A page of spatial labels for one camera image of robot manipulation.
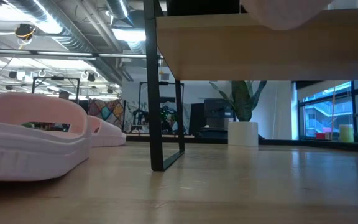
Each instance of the ceiling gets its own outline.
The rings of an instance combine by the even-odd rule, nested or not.
[[[86,13],[78,7],[76,0],[53,0],[56,5],[67,15],[72,23],[79,29],[82,35],[95,47],[98,52],[116,52],[113,47],[102,38],[100,32],[90,23]],[[98,14],[104,20],[105,24],[110,27],[111,16],[108,12],[108,8],[105,0],[88,0],[93,7],[97,10]],[[134,27],[143,29],[144,28],[144,14],[143,14],[143,1],[141,0],[130,0],[128,1],[131,7],[130,17],[133,21]],[[166,4],[162,4],[163,10],[166,10]],[[18,49],[23,41],[19,40],[14,35],[15,28],[20,24],[32,24],[28,15],[21,12],[17,12],[10,8],[8,5],[0,5],[0,49]],[[113,28],[120,29],[122,27],[130,27],[127,23],[117,20],[112,25]],[[119,45],[124,53],[132,53],[131,48],[124,40],[119,40]],[[67,49],[60,45],[51,37],[35,35],[27,45],[22,46],[23,50],[48,50],[48,51],[67,51]],[[120,68],[126,72],[123,76],[124,82],[130,81],[145,81],[146,80],[146,63],[142,59],[124,59],[122,62],[117,63],[116,59],[106,59],[105,62],[110,66],[114,67],[118,64]],[[17,78],[9,78],[11,72],[17,72],[20,74]],[[87,77],[89,74],[95,76],[95,81],[88,81]],[[54,59],[40,59],[37,57],[33,58],[16,58],[12,57],[0,57],[0,92],[5,91],[31,91],[32,77],[43,76],[51,77],[53,75],[67,77],[67,78],[79,78],[81,91],[79,95],[84,96],[111,96],[115,98],[121,94],[120,85],[121,83],[113,83],[106,81],[105,74],[95,69],[91,63],[87,60],[61,60],[60,58]],[[50,86],[44,84],[39,85],[36,89],[36,93],[43,94],[56,94],[58,91],[66,90],[72,93],[76,93],[71,80],[45,81]],[[52,88],[56,91],[51,91],[50,87],[59,86],[58,89]],[[114,92],[113,94],[108,93],[107,89],[111,87]]]

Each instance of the slide sandal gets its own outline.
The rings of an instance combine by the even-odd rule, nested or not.
[[[333,0],[241,0],[250,16],[273,30],[294,29]]]
[[[70,124],[67,133],[23,123]],[[46,180],[89,158],[91,129],[84,110],[68,100],[30,93],[0,94],[0,181]]]
[[[103,121],[95,116],[88,116],[92,130],[92,147],[121,146],[127,136],[117,126]]]

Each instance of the shelving unit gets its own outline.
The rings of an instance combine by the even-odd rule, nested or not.
[[[180,80],[358,79],[358,9],[322,11],[303,26],[270,30],[248,14],[164,17],[158,0],[145,0],[150,151],[163,171],[185,150],[162,160],[158,50],[176,79],[179,130]]]

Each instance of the exposed ceiling duct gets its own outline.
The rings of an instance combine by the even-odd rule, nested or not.
[[[129,22],[131,26],[134,26],[132,20],[129,17],[129,5],[127,0],[106,0],[108,9],[111,12],[111,15],[115,19],[125,19],[125,22]],[[127,42],[129,48],[135,54],[144,54],[145,53],[145,45],[140,41],[131,41]]]
[[[27,14],[40,30],[48,34],[58,34],[53,37],[58,43],[73,52],[96,52],[72,21],[51,0],[4,0],[8,5]],[[110,67],[105,60],[97,58],[87,61],[109,82],[122,82],[120,71]]]

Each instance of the white wall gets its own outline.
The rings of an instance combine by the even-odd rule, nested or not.
[[[206,98],[221,98],[221,95],[214,90],[206,81],[188,81],[185,84],[185,103],[203,103]],[[227,81],[214,82],[222,91],[229,94],[230,83]],[[257,89],[259,82],[254,82],[253,88]],[[291,81],[268,81],[262,94],[259,104],[252,113],[253,122],[259,124],[259,134],[266,139],[293,139],[291,99]],[[161,86],[160,96],[174,97],[175,86]],[[138,102],[139,82],[124,82],[122,85],[122,97],[128,102]],[[147,85],[142,86],[141,102],[147,102]]]

